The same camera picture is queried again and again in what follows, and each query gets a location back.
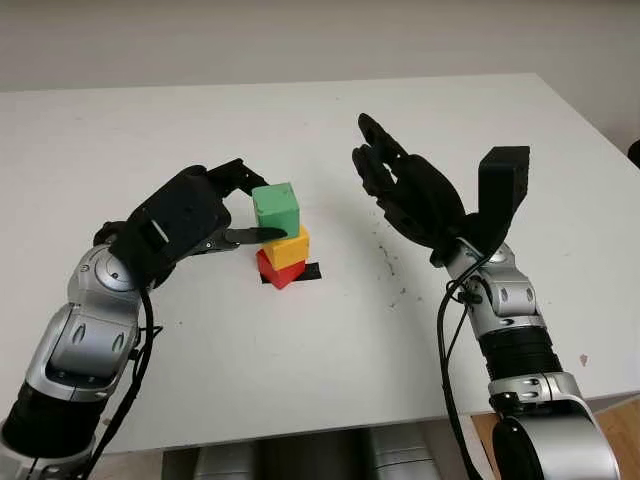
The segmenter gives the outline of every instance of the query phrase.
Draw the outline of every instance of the cable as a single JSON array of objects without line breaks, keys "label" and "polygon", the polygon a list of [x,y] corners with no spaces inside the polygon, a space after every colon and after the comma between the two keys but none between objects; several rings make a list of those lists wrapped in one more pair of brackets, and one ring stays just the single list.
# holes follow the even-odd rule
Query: cable
[{"label": "cable", "polygon": [[451,352],[453,352],[453,346],[456,344],[456,340],[458,339],[458,335],[460,334],[460,330],[462,329],[462,324],[464,324],[464,319],[467,318],[467,313],[469,313],[469,305],[465,303],[464,311],[462,312],[462,316],[460,317],[460,321],[458,322],[456,331],[453,334],[451,343],[449,344],[449,349],[447,350],[447,364],[449,363],[449,359],[451,358]]},{"label": "cable", "polygon": [[[455,283],[455,279],[454,280],[449,280],[444,286],[445,291],[448,290],[449,287],[451,285],[453,285],[454,283]],[[451,297],[451,300],[453,300],[454,302],[459,303],[461,305],[464,304],[464,302],[462,300],[460,300],[459,298],[457,298],[457,297]]]},{"label": "cable", "polygon": [[440,357],[440,373],[442,375],[442,391],[444,393],[445,404],[447,406],[447,414],[449,416],[449,422],[451,423],[451,428],[453,429],[453,433],[456,437],[456,441],[458,443],[458,448],[460,449],[460,454],[462,455],[462,460],[464,462],[465,469],[467,470],[467,475],[471,480],[482,480],[482,477],[476,470],[473,462],[471,461],[471,457],[469,455],[469,451],[467,450],[467,444],[464,440],[464,434],[462,433],[462,426],[460,425],[460,419],[458,418],[458,410],[456,409],[455,400],[453,398],[453,390],[451,388],[451,380],[449,378],[449,361],[447,360],[446,354],[446,346],[444,340],[444,317],[447,311],[447,305],[453,298],[454,293],[462,284],[471,276],[473,273],[482,267],[485,263],[489,261],[491,258],[490,255],[482,257],[476,263],[474,263],[471,267],[467,268],[462,275],[460,275],[453,283],[449,282],[447,285],[450,285],[447,288],[447,291],[440,302],[440,307],[438,308],[438,315],[436,320],[436,329],[437,329],[437,337],[438,337],[438,355]]},{"label": "cable", "polygon": [[[160,334],[160,332],[162,332],[164,330],[164,327],[162,326],[154,326],[153,327],[153,339],[155,340],[156,337]],[[139,329],[140,332],[145,332],[145,338],[146,338],[146,328],[140,328]],[[136,377],[139,374],[139,365],[140,365],[140,359],[142,358],[142,354],[144,353],[146,347],[146,342],[145,344],[140,348],[140,350],[138,351],[138,355],[136,356],[135,360],[133,361],[133,368],[131,369],[131,378],[132,381],[136,379]]]},{"label": "cable", "polygon": [[118,432],[118,429],[120,428],[120,426],[122,425],[122,422],[124,421],[124,418],[127,416],[127,413],[129,413],[129,410],[131,410],[131,406],[133,405],[133,402],[135,401],[136,396],[138,395],[138,392],[140,392],[140,387],[142,386],[142,379],[144,378],[144,374],[147,372],[147,367],[149,366],[149,360],[151,359],[151,351],[153,350],[153,339],[158,333],[160,333],[160,332],[156,332],[153,326],[153,306],[151,305],[149,292],[147,292],[147,289],[144,287],[140,288],[139,292],[140,292],[140,298],[142,300],[142,305],[144,307],[144,313],[145,313],[145,343],[140,349],[140,354],[138,356],[138,359],[140,360],[140,364],[137,368],[137,373],[134,374],[133,376],[131,385],[129,385],[129,389],[127,390],[127,393],[125,393],[124,397],[122,398],[122,401],[120,402],[120,405],[118,405],[118,409],[116,410],[116,413],[113,415],[113,418],[109,423],[109,426],[107,427],[104,434],[102,435],[102,438],[98,443],[98,446],[93,451],[91,458],[85,465],[84,470],[82,471],[82,474],[80,476],[82,480],[87,480],[89,478],[89,475],[91,475],[91,472],[93,471],[93,468],[96,466],[98,459],[104,452],[104,449],[109,444],[109,442],[113,439],[113,437],[115,437],[116,433]]}]

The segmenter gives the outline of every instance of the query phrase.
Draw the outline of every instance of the black tape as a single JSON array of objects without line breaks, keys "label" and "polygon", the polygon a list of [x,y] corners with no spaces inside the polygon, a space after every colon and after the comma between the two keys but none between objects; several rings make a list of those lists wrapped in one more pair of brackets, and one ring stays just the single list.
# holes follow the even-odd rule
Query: black tape
[{"label": "black tape", "polygon": [[[322,273],[320,272],[320,264],[318,262],[307,263],[304,267],[304,272],[294,280],[294,282],[302,282],[304,280],[320,280]],[[271,283],[267,277],[260,275],[262,283]]]},{"label": "black tape", "polygon": [[497,330],[482,335],[479,343],[491,380],[562,371],[545,328]]}]

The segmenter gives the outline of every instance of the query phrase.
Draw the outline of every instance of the stacked blocks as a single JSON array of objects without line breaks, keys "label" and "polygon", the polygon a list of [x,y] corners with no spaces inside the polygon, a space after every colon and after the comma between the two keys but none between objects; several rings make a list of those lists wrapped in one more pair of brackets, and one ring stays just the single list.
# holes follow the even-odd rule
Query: stacked blocks
[{"label": "stacked blocks", "polygon": [[288,234],[264,244],[256,254],[260,273],[282,289],[305,271],[309,232],[300,225],[300,209],[291,184],[257,187],[251,193],[258,225],[281,228]]}]

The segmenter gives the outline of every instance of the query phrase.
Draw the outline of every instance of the robotic hand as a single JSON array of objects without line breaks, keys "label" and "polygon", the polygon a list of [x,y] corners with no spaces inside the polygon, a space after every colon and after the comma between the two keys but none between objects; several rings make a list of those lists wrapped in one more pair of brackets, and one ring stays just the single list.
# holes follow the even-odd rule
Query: robotic hand
[{"label": "robotic hand", "polygon": [[[88,478],[140,390],[161,327],[148,291],[181,259],[286,236],[273,228],[229,229],[222,200],[251,194],[262,177],[234,160],[178,173],[126,222],[106,223],[68,286],[68,303],[51,319],[0,432],[0,480]],[[146,326],[138,328],[142,302]],[[145,342],[138,348],[140,333]],[[131,386],[103,437],[94,432],[129,360]]]},{"label": "robotic hand", "polygon": [[529,147],[487,154],[479,168],[479,211],[466,215],[455,188],[429,162],[407,154],[371,117],[360,115],[358,124],[367,144],[353,151],[353,162],[364,189],[398,232],[433,250],[431,263],[453,279],[438,311],[438,350],[447,412],[469,477],[481,478],[466,449],[448,370],[457,332],[446,350],[443,329],[447,304],[459,290],[487,361],[489,402],[501,418],[493,446],[502,478],[618,479],[609,444],[551,349],[533,286],[503,243],[527,193]]}]

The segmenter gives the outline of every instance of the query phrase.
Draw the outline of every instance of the white table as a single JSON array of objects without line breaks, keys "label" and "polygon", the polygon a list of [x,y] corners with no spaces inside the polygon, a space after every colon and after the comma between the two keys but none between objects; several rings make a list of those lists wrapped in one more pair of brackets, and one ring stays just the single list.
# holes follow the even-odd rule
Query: white table
[{"label": "white table", "polygon": [[[640,171],[535,75],[40,91],[0,94],[0,412],[102,222],[186,165],[239,156],[293,183],[324,278],[261,285],[251,247],[182,262],[153,294],[165,331],[111,450],[442,416],[447,275],[360,187],[361,111],[428,157],[469,210],[486,152],[531,145],[508,241],[556,352],[587,397],[640,389]],[[234,225],[253,223],[247,197],[228,206]],[[468,325],[452,368],[460,411],[488,410]]]}]

